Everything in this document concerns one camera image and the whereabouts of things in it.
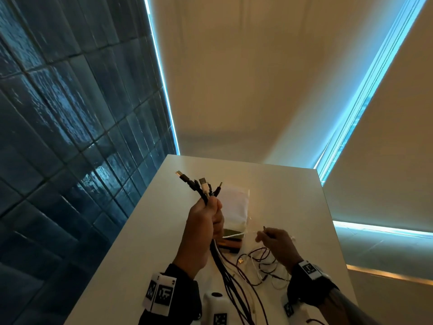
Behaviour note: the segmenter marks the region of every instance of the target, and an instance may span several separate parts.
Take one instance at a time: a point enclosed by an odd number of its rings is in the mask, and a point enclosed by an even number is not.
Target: person
[[[176,278],[168,316],[145,310],[139,320],[139,325],[189,325],[200,317],[200,294],[194,278],[208,261],[212,239],[223,236],[222,207],[221,202],[211,196],[207,205],[200,199],[190,209],[176,257],[163,273],[165,276]],[[292,275],[288,296],[291,294],[290,290],[298,292],[301,296],[296,298],[316,306],[329,325],[378,325],[375,320],[346,298],[329,279],[326,279],[327,284],[321,287],[321,292],[313,292],[314,286],[298,287],[299,290],[297,290],[298,284],[301,283],[297,281],[298,265],[304,259],[285,230],[266,228],[258,231],[256,242],[263,242],[277,261],[284,265]]]

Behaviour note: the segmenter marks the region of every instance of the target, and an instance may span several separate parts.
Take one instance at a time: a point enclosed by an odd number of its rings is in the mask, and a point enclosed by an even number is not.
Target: forearm
[[[338,289],[332,289],[318,308],[329,325],[379,325]]]
[[[174,264],[171,264],[163,275],[176,278],[168,316],[152,313],[151,310],[144,310],[138,325],[190,325],[201,314],[201,300],[197,282]]]

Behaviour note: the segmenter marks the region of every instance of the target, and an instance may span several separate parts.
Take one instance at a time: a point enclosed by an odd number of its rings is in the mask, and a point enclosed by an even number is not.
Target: person's right hand
[[[263,231],[258,231],[256,242],[263,242],[263,245],[271,250],[277,261],[286,267],[289,274],[292,273],[295,265],[304,260],[285,230],[266,228]]]

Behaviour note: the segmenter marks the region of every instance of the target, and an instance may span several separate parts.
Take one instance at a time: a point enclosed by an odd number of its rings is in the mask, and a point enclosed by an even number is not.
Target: table top
[[[175,257],[189,209],[199,197],[176,176],[177,170],[194,179],[206,177],[214,187],[222,181],[223,189],[225,184],[249,189],[249,234],[243,239],[242,251],[250,251],[257,244],[253,232],[263,226],[285,229],[295,237],[300,255],[320,266],[356,303],[316,170],[168,155],[66,325],[138,324],[150,278],[164,271]],[[201,295],[208,290],[225,294],[212,259],[196,280]],[[285,324],[280,302],[284,290],[275,290],[269,280],[257,287],[257,292],[269,324]],[[264,324],[258,306],[256,302],[257,323]],[[317,309],[309,307],[308,311],[323,321]],[[237,314],[232,314],[232,324],[240,322]]]

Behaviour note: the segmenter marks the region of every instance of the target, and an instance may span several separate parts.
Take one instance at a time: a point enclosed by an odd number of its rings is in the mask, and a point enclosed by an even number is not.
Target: black sleeve
[[[170,264],[163,275],[177,279],[168,317],[152,314],[145,310],[138,325],[190,325],[193,320],[199,319],[201,317],[201,300],[197,282],[189,278],[182,269],[174,264]]]

